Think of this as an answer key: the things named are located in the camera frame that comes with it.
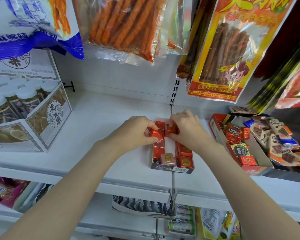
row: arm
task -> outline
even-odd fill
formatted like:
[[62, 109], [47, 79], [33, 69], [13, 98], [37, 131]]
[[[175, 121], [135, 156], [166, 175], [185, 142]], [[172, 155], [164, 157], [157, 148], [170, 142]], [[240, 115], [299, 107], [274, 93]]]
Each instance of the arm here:
[[158, 129], [146, 117], [134, 116], [108, 137], [97, 141], [78, 164], [0, 240], [70, 239], [112, 164], [127, 152], [158, 141], [156, 137], [145, 136], [147, 127]]
[[249, 240], [300, 239], [300, 225], [263, 191], [232, 159], [189, 111], [173, 114], [169, 125], [180, 134], [170, 134], [197, 153], [218, 180]]

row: store shelf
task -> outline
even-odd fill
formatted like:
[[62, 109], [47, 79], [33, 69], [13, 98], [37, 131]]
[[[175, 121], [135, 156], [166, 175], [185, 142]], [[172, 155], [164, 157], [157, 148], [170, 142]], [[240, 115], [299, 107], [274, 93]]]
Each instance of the store shelf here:
[[[0, 221], [15, 222], [22, 214], [0, 205]], [[112, 210], [112, 195], [95, 193], [76, 231], [124, 239], [152, 240], [156, 219]]]
[[[170, 106], [94, 92], [68, 92], [73, 114], [48, 153], [0, 152], [0, 176], [56, 184], [87, 153], [131, 116], [168, 118]], [[168, 202], [172, 173], [153, 170], [150, 146], [119, 158], [97, 192]]]
[[[181, 112], [184, 107], [173, 107], [173, 113]], [[209, 132], [208, 122], [211, 111], [201, 111], [201, 123]], [[194, 154], [195, 170], [192, 174], [174, 173], [177, 189], [176, 203], [211, 209], [231, 210], [220, 184], [206, 163]], [[290, 216], [300, 222], [300, 183], [269, 177], [252, 179], [276, 201]]]

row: hand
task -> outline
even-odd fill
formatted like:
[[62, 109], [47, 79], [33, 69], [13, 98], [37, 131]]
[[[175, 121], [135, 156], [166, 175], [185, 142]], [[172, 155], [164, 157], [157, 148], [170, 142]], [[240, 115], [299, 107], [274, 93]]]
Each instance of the hand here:
[[199, 117], [193, 115], [190, 110], [171, 115], [169, 126], [176, 124], [180, 130], [178, 135], [169, 134], [169, 137], [177, 141], [197, 154], [205, 147], [211, 147], [216, 142], [200, 124]]
[[140, 146], [151, 145], [158, 141], [157, 137], [147, 137], [149, 136], [147, 127], [158, 129], [155, 123], [147, 117], [132, 116], [104, 140], [113, 143], [123, 155]]

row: blue snack bag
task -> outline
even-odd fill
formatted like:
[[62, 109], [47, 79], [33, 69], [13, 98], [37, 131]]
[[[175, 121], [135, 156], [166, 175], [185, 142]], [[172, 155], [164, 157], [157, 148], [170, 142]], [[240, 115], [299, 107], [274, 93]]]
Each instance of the blue snack bag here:
[[0, 0], [0, 60], [57, 45], [84, 59], [71, 0]]

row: jar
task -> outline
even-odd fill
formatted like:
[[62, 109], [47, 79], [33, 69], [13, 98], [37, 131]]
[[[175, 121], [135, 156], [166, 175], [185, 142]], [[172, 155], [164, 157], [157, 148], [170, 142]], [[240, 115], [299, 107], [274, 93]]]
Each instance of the jar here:
[[15, 121], [20, 119], [16, 111], [7, 101], [7, 99], [0, 94], [0, 115], [6, 118], [6, 122]]
[[13, 85], [13, 86], [17, 86], [18, 88], [22, 88], [25, 86], [26, 82], [27, 79], [17, 77], [17, 78], [12, 78], [10, 81], [8, 81], [8, 85]]
[[0, 94], [3, 95], [13, 109], [18, 113], [20, 118], [24, 118], [22, 115], [23, 108], [20, 98], [17, 97], [16, 91], [18, 90], [17, 86], [8, 85], [0, 87]]
[[44, 98], [48, 97], [49, 94], [58, 86], [58, 84], [59, 83], [57, 81], [45, 81], [41, 85], [43, 91], [45, 92]]
[[44, 91], [42, 90], [43, 81], [39, 79], [32, 79], [25, 83], [26, 87], [33, 87], [37, 90], [38, 96], [41, 99], [41, 102], [44, 100]]
[[10, 81], [11, 78], [8, 76], [0, 76], [0, 86], [8, 85], [8, 81]]
[[24, 117], [27, 117], [41, 103], [38, 93], [33, 87], [19, 88], [16, 95], [21, 100]]

